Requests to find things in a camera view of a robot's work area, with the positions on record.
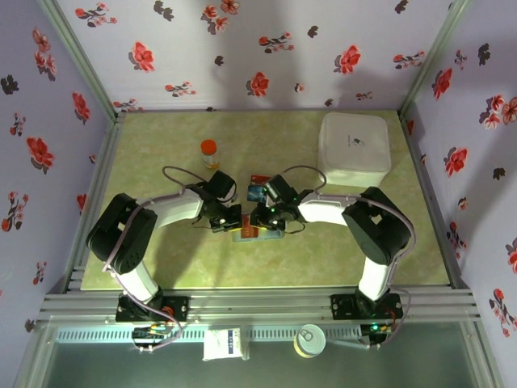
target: orange bottle cap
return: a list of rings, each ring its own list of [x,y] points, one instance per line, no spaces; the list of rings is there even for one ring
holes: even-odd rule
[[[201,142],[201,152],[205,155],[214,155],[217,152],[216,142],[212,139]]]

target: green table surface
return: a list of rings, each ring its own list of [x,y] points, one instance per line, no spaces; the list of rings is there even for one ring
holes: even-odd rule
[[[113,196],[152,197],[177,192],[162,167],[174,165],[209,179],[200,143],[216,140],[220,169],[237,182],[243,213],[252,174],[274,175],[296,164],[317,166],[317,141],[328,111],[290,112],[146,112],[130,113],[103,200]],[[349,112],[380,116],[389,127],[392,170],[380,188],[414,223],[418,244],[400,263],[396,284],[447,284],[448,278],[418,183],[406,139],[395,111]],[[195,179],[178,172],[184,183]],[[314,188],[317,173],[299,169],[284,178],[298,191]],[[364,188],[327,185],[322,192],[358,194]],[[157,283],[170,288],[356,285],[364,255],[348,228],[311,223],[303,233],[262,242],[233,242],[231,233],[213,234],[183,220],[155,230],[144,258]],[[90,254],[82,289],[118,289],[102,264]]]

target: floral wallpaper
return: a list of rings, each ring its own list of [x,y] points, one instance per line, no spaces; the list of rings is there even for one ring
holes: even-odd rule
[[[115,110],[212,112],[399,108],[451,0],[57,3]]]
[[[406,115],[509,387],[517,379],[515,12],[513,0],[471,2]]]
[[[0,385],[11,387],[44,295],[63,281],[108,120],[36,2],[3,4],[0,36]]]

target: glass panel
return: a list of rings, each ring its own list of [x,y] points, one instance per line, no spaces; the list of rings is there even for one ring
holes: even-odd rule
[[[476,386],[456,323],[406,324],[380,351],[327,344],[313,359],[291,342],[250,344],[250,359],[202,361],[203,344],[140,354],[129,344],[57,344],[44,386],[343,388]]]

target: orange bottle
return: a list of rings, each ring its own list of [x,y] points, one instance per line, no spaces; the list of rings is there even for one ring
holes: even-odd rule
[[[201,142],[201,152],[203,153],[204,164],[207,168],[216,169],[219,167],[219,154],[217,153],[217,144],[214,140],[203,140]]]

